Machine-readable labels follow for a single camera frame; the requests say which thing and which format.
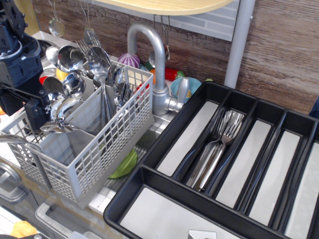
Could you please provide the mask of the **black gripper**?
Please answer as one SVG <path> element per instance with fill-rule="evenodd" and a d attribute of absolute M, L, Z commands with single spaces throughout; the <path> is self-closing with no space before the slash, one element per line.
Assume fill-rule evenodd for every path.
<path fill-rule="evenodd" d="M 0 107 L 11 116 L 24 105 L 30 127 L 40 130 L 51 113 L 48 93 L 39 81 L 41 47 L 36 39 L 18 45 L 16 54 L 0 59 Z"/>

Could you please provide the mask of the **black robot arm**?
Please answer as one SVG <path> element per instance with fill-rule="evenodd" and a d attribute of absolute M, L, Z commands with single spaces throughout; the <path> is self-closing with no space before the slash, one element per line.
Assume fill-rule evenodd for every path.
<path fill-rule="evenodd" d="M 24 18 L 14 1 L 0 2 L 0 106 L 8 116 L 24 108 L 30 127 L 39 130 L 50 119 L 50 101 L 39 81 L 41 47 L 24 32 Z"/>

